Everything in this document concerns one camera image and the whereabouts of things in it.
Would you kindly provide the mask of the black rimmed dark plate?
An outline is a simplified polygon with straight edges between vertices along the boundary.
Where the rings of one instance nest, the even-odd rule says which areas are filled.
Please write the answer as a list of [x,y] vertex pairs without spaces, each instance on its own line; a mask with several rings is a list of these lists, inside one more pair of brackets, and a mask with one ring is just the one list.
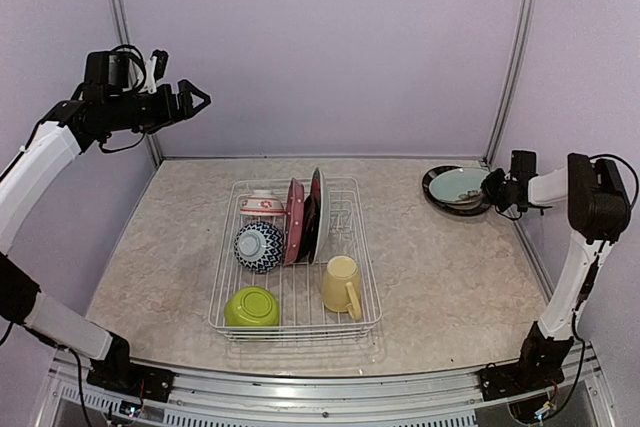
[[441,211],[454,216],[472,217],[481,215],[488,211],[492,205],[486,200],[485,197],[481,201],[474,202],[466,205],[450,205],[436,200],[429,192],[430,182],[439,174],[446,171],[458,168],[459,166],[444,165],[430,169],[422,178],[422,188],[425,198],[433,205],[438,207]]

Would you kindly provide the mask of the teal wave pattern plate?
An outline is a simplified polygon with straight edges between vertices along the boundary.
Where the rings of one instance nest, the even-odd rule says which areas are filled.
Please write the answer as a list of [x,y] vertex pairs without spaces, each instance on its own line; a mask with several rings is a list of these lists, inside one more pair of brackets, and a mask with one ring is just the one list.
[[484,197],[482,183],[489,175],[481,168],[458,167],[437,175],[429,184],[430,194],[450,205],[466,205]]

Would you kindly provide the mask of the red floral plate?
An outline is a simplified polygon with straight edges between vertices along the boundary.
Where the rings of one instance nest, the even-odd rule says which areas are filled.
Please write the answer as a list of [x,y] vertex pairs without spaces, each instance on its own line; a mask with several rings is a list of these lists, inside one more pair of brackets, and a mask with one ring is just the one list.
[[316,167],[310,193],[304,202],[303,233],[297,261],[315,262],[328,239],[330,225],[330,190],[324,172]]

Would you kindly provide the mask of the pink dotted plate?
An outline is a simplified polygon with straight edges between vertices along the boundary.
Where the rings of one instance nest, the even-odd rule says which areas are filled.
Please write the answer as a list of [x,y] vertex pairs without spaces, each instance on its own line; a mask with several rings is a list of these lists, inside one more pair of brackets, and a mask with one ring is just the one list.
[[284,264],[293,264],[298,256],[301,238],[304,230],[304,186],[297,179],[292,178],[286,203]]

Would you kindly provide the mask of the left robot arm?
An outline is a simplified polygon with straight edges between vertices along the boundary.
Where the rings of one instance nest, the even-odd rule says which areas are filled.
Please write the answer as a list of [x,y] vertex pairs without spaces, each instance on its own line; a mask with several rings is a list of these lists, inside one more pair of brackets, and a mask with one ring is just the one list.
[[210,103],[210,96],[188,80],[179,81],[176,89],[162,84],[153,93],[86,83],[79,98],[61,101],[46,114],[33,139],[1,175],[2,317],[89,358],[121,392],[140,381],[139,368],[129,361],[128,342],[45,294],[8,252],[51,183],[91,145],[104,145],[117,131],[154,134],[194,117]]

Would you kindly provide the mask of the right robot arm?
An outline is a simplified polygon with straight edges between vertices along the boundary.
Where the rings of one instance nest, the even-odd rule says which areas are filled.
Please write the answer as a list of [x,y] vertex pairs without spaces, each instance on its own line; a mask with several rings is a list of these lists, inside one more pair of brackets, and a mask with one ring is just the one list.
[[571,229],[567,256],[554,293],[535,321],[511,370],[511,380],[523,391],[542,381],[559,382],[562,364],[578,340],[577,327],[599,270],[628,227],[639,192],[627,194],[618,166],[631,165],[614,154],[570,153],[566,166],[546,175],[537,173],[533,151],[516,150],[511,168],[492,171],[481,184],[484,197],[503,213],[544,211],[567,203]]

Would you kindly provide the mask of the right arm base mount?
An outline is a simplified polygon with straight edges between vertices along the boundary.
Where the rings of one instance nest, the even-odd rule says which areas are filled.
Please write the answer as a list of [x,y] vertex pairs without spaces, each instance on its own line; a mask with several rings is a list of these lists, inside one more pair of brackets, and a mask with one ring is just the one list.
[[518,362],[502,365],[487,364],[477,373],[484,401],[513,397],[560,384],[565,380],[563,370],[521,369]]

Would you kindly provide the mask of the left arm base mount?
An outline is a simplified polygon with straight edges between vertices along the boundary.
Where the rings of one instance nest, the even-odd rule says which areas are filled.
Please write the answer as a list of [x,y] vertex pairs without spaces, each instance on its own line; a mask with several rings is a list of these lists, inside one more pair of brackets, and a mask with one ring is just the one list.
[[112,374],[92,367],[87,375],[87,383],[107,391],[161,403],[167,403],[171,393],[175,373],[158,367],[133,363],[126,375],[117,380]]

